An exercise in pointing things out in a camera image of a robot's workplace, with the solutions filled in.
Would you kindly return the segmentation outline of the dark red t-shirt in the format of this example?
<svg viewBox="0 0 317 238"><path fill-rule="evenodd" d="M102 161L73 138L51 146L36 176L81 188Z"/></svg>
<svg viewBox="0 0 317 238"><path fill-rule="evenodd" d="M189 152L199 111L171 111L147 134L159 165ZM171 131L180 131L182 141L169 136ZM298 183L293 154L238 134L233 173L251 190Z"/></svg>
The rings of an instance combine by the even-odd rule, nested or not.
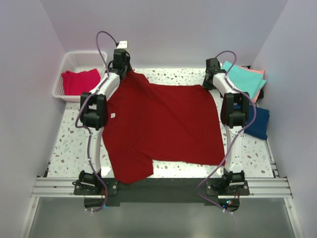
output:
<svg viewBox="0 0 317 238"><path fill-rule="evenodd" d="M201 85L157 85L131 71L108 112L103 141L122 183L151 176L155 160L214 166L224 158L216 104Z"/></svg>

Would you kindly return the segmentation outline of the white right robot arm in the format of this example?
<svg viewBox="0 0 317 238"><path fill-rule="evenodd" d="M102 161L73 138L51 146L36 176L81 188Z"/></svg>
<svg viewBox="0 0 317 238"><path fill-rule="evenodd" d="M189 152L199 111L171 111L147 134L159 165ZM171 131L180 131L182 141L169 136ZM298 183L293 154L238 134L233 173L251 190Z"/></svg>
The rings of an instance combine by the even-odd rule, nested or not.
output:
<svg viewBox="0 0 317 238"><path fill-rule="evenodd" d="M249 118L248 95L239 90L221 69L217 58L206 60L206 74L203 81L205 89L217 89L223 101L220 121L226 130L227 152L224 168L219 181L210 185L217 194L231 195L244 187L245 173L242 163L242 129Z"/></svg>

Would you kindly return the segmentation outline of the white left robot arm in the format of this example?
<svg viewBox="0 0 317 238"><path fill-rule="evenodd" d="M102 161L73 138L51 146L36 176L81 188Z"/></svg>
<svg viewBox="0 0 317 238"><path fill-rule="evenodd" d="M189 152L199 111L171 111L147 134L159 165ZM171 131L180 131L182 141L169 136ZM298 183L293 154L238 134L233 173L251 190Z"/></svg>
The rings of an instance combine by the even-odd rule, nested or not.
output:
<svg viewBox="0 0 317 238"><path fill-rule="evenodd" d="M106 64L104 77L90 92L80 96L80 111L75 126L86 129L88 133L86 165L74 185L90 194L98 194L105 189L101 178L100 151L102 133L108 121L107 100L131 70L130 59L126 49L115 49L112 62Z"/></svg>

